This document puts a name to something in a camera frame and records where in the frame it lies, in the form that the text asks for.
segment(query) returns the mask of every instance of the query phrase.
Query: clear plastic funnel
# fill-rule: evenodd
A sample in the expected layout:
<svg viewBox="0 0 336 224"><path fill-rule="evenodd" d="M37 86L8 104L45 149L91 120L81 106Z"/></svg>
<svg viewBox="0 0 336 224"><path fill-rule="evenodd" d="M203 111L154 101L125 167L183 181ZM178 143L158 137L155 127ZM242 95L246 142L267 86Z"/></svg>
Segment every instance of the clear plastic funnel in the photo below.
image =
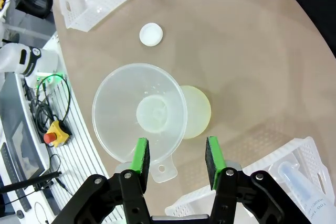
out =
<svg viewBox="0 0 336 224"><path fill-rule="evenodd" d="M109 74L94 98L92 120L99 142L118 161L132 161L138 138L146 137L154 180L177 175L171 155L184 136L187 107L180 86L164 70L135 63Z"/></svg>

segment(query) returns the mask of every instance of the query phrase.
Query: beige table surface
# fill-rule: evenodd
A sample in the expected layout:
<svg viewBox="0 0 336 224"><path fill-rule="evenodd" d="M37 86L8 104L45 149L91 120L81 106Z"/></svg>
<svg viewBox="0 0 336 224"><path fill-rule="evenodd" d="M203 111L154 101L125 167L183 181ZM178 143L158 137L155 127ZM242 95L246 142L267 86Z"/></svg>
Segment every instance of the beige table surface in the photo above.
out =
<svg viewBox="0 0 336 224"><path fill-rule="evenodd" d="M70 82L98 153L113 174L118 162L99 144L91 109L101 81L114 69L147 62L180 85L203 90L212 119L199 137L173 154L178 176L149 178L149 211L208 184L205 139L219 138L227 159L247 166L294 137L312 136L336 185L336 60L295 0L128 0L88 33L54 16ZM155 22L162 42L146 47L141 27Z"/></svg>

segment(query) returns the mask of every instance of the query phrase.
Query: white bottle cap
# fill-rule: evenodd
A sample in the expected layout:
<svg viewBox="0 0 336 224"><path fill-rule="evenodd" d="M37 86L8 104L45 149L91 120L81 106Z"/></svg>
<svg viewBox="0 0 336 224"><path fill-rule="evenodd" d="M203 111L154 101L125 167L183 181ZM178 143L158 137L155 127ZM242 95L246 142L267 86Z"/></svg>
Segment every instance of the white bottle cap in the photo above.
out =
<svg viewBox="0 0 336 224"><path fill-rule="evenodd" d="M156 23L148 23L141 28L139 37L144 45L153 47L162 40L163 30Z"/></svg>

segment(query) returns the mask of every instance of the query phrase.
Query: green gripper pad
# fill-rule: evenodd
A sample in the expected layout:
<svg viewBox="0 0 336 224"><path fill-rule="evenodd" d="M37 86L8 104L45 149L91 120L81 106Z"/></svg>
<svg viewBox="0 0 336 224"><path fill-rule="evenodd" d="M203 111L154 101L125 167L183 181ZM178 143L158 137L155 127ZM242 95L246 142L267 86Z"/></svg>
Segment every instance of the green gripper pad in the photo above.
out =
<svg viewBox="0 0 336 224"><path fill-rule="evenodd" d="M205 162L209 175L211 190L216 190L220 172L226 168L222 150L216 136L206 139Z"/></svg>
<svg viewBox="0 0 336 224"><path fill-rule="evenodd" d="M137 146L135 147L133 161L130 169L141 174L145 165L149 168L150 155L149 144L147 138L139 138Z"/></svg>

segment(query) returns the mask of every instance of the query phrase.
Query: red button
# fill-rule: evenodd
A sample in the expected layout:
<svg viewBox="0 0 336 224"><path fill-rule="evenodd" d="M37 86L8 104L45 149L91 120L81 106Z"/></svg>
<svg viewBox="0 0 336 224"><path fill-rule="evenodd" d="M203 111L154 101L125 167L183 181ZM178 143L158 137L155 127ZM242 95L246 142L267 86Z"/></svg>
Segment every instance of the red button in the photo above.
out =
<svg viewBox="0 0 336 224"><path fill-rule="evenodd" d="M52 133L46 133L43 136L43 140L46 144L50 144L51 142L55 141L57 138L56 134L54 132Z"/></svg>

